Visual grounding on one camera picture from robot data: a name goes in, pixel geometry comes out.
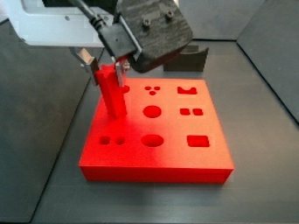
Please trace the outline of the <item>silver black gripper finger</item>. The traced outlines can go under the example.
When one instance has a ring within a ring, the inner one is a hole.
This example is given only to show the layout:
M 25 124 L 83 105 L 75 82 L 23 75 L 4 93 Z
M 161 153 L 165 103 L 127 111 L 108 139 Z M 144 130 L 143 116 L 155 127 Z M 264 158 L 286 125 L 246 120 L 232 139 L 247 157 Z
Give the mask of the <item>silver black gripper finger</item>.
M 89 74 L 93 85 L 99 84 L 96 79 L 96 71 L 99 70 L 99 61 L 97 58 L 93 57 L 88 50 L 84 47 L 72 47 L 69 49 L 72 55 L 79 60 L 79 63 L 83 65 L 87 73 Z

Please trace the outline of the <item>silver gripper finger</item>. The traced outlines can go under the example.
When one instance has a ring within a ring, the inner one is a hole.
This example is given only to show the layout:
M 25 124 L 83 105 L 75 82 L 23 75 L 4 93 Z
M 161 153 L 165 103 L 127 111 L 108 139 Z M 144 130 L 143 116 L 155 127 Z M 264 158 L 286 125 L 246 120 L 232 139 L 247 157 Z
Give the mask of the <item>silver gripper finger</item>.
M 117 83 L 119 86 L 124 86 L 124 76 L 127 71 L 131 69 L 129 63 L 127 60 L 121 60 L 115 64 L 115 69 L 116 69 L 116 77 L 117 77 Z

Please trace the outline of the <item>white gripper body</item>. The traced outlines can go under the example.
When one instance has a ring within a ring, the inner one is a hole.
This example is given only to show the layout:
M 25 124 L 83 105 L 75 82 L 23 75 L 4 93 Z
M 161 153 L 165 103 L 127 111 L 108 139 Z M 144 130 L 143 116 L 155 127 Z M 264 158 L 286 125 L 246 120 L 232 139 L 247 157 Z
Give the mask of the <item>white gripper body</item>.
M 76 7 L 47 7 L 44 0 L 1 0 L 1 21 L 7 19 L 29 46 L 103 47 Z

